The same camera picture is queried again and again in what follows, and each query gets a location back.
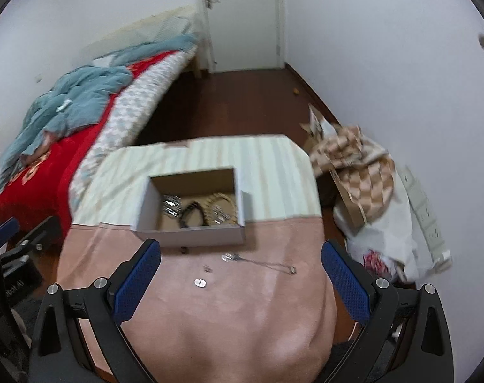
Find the white wall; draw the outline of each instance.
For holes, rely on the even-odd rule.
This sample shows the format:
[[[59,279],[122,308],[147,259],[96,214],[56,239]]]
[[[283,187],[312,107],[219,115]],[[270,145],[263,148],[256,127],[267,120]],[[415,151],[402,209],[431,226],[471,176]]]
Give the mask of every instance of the white wall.
[[[484,355],[484,20],[470,0],[286,0],[286,61],[409,164],[453,255],[437,286],[456,380]]]
[[[11,0],[0,16],[0,154],[31,102],[85,45],[140,18],[196,0]],[[40,75],[41,82],[36,82]]]

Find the black strap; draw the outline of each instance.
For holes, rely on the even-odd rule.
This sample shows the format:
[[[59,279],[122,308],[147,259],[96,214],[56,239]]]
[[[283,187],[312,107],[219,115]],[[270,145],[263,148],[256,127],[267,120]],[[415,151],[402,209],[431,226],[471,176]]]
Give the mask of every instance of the black strap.
[[[198,202],[192,202],[185,209],[182,210],[182,213],[180,213],[180,217],[178,219],[178,223],[180,224],[180,227],[181,228],[190,227],[187,225],[186,219],[189,217],[190,213],[193,210],[199,210],[199,212],[201,213],[201,219],[202,219],[201,226],[208,226],[207,222],[205,221],[205,211],[203,210],[203,207]]]

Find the white plastic bag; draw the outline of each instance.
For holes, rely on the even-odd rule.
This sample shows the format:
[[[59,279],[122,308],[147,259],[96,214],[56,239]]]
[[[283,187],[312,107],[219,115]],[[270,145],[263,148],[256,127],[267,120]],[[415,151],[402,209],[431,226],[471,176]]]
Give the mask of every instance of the white plastic bag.
[[[336,203],[333,215],[335,223],[347,237],[347,251],[354,260],[373,270],[377,276],[391,280],[400,277],[404,282],[414,282],[420,274],[416,258],[418,244],[412,238],[409,197],[396,171],[393,181],[393,196],[386,211],[359,231],[354,231],[344,217],[343,203]]]

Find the pink cloth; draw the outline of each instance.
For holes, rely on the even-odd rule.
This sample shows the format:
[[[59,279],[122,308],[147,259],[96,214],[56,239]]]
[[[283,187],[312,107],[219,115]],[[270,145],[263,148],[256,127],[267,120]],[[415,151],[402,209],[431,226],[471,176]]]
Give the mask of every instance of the pink cloth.
[[[332,284],[320,251],[322,219],[246,225],[238,247],[163,249],[162,262],[134,317],[122,329],[159,383],[311,383],[327,361],[336,325]],[[108,277],[141,246],[128,227],[72,226],[57,281],[64,289]],[[221,255],[293,265],[296,275]],[[211,272],[205,271],[208,266]],[[206,280],[198,288],[194,280]],[[109,371],[89,323],[95,364]]]

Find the blue pad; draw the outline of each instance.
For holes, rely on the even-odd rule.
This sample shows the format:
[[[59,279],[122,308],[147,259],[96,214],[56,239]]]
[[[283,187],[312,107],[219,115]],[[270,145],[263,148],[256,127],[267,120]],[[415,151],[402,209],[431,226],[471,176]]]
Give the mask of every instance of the blue pad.
[[[0,226],[0,248],[20,230],[19,222],[11,217]]]
[[[328,241],[322,247],[322,265],[340,294],[351,319],[364,326],[370,319],[368,294]]]
[[[114,296],[113,319],[116,324],[120,325],[132,318],[159,268],[160,260],[159,243],[153,240]]]

